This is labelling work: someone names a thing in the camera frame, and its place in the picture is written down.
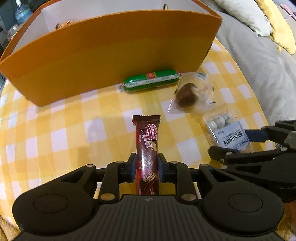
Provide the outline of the white yogurt ball bag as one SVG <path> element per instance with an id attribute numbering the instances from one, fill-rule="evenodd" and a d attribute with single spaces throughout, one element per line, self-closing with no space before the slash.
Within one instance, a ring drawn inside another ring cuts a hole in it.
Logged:
<path id="1" fill-rule="evenodd" d="M 211 146 L 253 152 L 240 121 L 230 111 L 212 111 L 201 116 L 201 126 Z"/>

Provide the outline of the brown chocolate wafer bar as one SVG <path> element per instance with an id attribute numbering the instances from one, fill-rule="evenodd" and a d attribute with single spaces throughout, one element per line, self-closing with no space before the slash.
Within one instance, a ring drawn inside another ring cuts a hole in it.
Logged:
<path id="1" fill-rule="evenodd" d="M 160 115 L 134 115 L 137 146 L 137 194 L 158 195 L 158 128 Z"/>

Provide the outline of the beige sofa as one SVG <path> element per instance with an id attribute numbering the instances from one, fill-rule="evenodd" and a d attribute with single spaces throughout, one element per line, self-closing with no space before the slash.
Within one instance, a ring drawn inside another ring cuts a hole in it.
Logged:
<path id="1" fill-rule="evenodd" d="M 215 1 L 210 7 L 223 19 L 217 39 L 246 77 L 268 122 L 295 120 L 295 53 L 291 55 L 271 35 L 257 36 Z M 287 23 L 295 38 L 295 20 Z"/>

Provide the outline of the clear wrapped brown pastry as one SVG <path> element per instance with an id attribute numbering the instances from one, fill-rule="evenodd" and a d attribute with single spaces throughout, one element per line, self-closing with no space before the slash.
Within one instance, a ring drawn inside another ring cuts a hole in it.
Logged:
<path id="1" fill-rule="evenodd" d="M 178 87 L 168 107 L 168 113 L 203 113 L 215 105 L 215 88 L 211 77 L 202 72 L 180 75 Z"/>

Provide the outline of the yellow checkered tablecloth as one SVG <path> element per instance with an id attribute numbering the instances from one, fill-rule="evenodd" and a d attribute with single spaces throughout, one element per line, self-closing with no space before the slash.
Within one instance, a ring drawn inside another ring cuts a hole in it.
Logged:
<path id="1" fill-rule="evenodd" d="M 1 215 L 13 220 L 22 193 L 88 163 L 98 168 L 136 151 L 135 114 L 159 114 L 158 151 L 196 168 L 208 163 L 209 143 L 198 119 L 169 113 L 175 86 L 127 93 L 117 85 L 48 106 L 27 101 L 10 83 L 1 94 Z"/>

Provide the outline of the green sausage stick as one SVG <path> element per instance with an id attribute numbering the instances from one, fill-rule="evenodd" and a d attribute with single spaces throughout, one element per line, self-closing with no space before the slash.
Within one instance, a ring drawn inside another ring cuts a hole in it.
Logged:
<path id="1" fill-rule="evenodd" d="M 179 77 L 180 74 L 173 69 L 150 72 L 126 78 L 120 88 L 125 92 L 142 91 L 174 84 Z"/>

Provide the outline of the yellow cushion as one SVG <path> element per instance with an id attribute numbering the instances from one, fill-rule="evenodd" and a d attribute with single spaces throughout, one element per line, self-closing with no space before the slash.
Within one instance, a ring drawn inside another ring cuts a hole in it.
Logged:
<path id="1" fill-rule="evenodd" d="M 272 33 L 271 39 L 288 51 L 291 55 L 295 53 L 295 38 L 292 29 L 281 14 L 273 1 L 256 1 L 267 19 L 269 20 Z"/>

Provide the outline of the beige cushion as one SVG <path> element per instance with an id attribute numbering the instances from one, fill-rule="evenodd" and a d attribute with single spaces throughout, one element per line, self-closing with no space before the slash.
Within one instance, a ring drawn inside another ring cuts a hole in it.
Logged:
<path id="1" fill-rule="evenodd" d="M 217 0 L 215 3 L 231 16 L 248 25 L 257 36 L 269 36 L 273 33 L 269 20 L 256 1 Z"/>

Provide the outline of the orange cardboard box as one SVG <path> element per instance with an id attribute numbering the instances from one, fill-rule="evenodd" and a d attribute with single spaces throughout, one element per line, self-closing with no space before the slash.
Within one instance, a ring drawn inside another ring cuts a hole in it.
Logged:
<path id="1" fill-rule="evenodd" d="M 222 18 L 200 1 L 49 1 L 1 56 L 1 73 L 44 106 L 159 70 L 197 70 Z"/>

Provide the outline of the blue water jug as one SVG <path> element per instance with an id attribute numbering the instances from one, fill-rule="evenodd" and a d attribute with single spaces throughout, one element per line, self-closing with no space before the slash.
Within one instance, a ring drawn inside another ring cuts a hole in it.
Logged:
<path id="1" fill-rule="evenodd" d="M 28 4 L 22 3 L 20 0 L 16 0 L 17 10 L 15 13 L 16 21 L 19 24 L 25 23 L 29 17 L 33 14 Z"/>

